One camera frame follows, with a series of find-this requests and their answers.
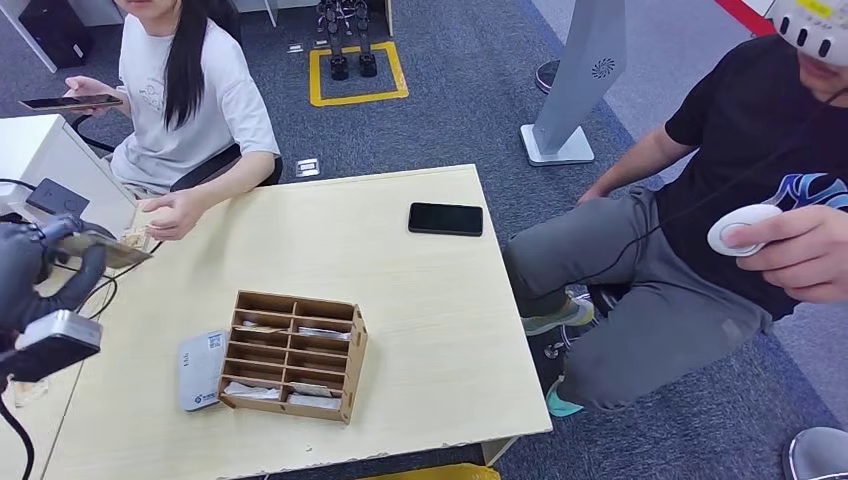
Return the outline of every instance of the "long black hair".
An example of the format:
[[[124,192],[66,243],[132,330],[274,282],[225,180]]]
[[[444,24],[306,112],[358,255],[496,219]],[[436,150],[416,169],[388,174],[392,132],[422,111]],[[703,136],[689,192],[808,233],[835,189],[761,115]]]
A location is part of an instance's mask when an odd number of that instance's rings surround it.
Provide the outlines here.
[[[206,24],[212,19],[237,41],[238,11],[231,0],[182,0],[180,19],[165,64],[165,125],[180,128],[203,100],[200,58]]]

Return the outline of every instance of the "wooden organizer box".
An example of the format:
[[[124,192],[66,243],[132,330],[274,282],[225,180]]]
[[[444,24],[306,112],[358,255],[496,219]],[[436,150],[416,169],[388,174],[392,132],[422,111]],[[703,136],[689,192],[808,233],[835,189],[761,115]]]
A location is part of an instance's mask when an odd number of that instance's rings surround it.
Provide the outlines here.
[[[241,329],[245,321],[279,330],[246,331]],[[299,333],[301,328],[350,333],[350,339],[304,335]],[[218,398],[231,408],[350,423],[367,341],[365,323],[356,305],[239,291],[227,357],[218,382]],[[224,389],[230,382],[279,389],[280,397],[258,400],[227,395]],[[341,399],[341,407],[328,409],[288,403],[286,399],[295,388],[303,388],[298,384],[326,387],[333,398]]]

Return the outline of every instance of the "light wood tabletop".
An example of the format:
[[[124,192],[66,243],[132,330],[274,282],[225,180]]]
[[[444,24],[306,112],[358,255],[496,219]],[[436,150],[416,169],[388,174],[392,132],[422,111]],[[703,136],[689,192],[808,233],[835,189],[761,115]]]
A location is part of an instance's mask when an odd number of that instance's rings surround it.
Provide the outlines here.
[[[412,202],[484,207],[481,238],[407,231]],[[551,421],[477,172],[464,165],[257,189],[119,280],[45,478],[212,479],[511,439]],[[137,219],[137,225],[144,218]],[[177,346],[237,290],[357,303],[351,423],[177,405]]]
[[[71,275],[72,273],[67,270],[56,268],[50,278],[38,286],[39,293],[45,296],[52,295]],[[95,313],[103,305],[110,288],[104,288],[92,297],[86,303],[86,308],[82,311],[83,315]],[[43,384],[36,384],[35,388],[42,391],[40,394],[21,394],[22,386],[15,383],[10,384],[3,393],[2,401],[6,403],[12,415],[21,422],[35,447],[35,462],[31,478],[41,478],[44,473],[44,467],[53,450],[53,442],[59,433],[81,366],[81,364],[73,365],[51,375],[44,380]],[[20,407],[15,405],[16,398],[19,400]],[[26,466],[26,450],[18,434],[6,425],[0,428],[0,452],[3,452],[0,478],[21,478]]]

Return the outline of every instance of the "white handheld controller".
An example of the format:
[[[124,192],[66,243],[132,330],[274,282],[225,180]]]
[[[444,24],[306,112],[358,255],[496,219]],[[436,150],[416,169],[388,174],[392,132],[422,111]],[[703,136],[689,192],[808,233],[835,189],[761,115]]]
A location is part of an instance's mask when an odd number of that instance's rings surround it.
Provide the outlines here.
[[[767,218],[783,213],[779,207],[774,205],[757,204],[738,208],[721,217],[710,231],[707,232],[707,242],[713,250],[729,257],[750,257],[762,249],[765,244],[760,243],[747,247],[734,248],[726,245],[721,236],[737,227],[744,227],[761,222]]]

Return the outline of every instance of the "smartphone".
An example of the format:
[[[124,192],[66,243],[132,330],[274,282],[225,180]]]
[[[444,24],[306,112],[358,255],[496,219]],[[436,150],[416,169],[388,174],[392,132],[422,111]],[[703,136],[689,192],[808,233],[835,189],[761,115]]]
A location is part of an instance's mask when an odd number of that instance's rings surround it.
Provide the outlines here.
[[[112,95],[86,95],[82,97],[37,98],[20,100],[21,105],[35,112],[56,112],[63,110],[83,110],[86,108],[114,107],[121,105],[120,98]]]
[[[466,205],[413,203],[409,207],[409,231],[479,237],[483,235],[483,209]]]

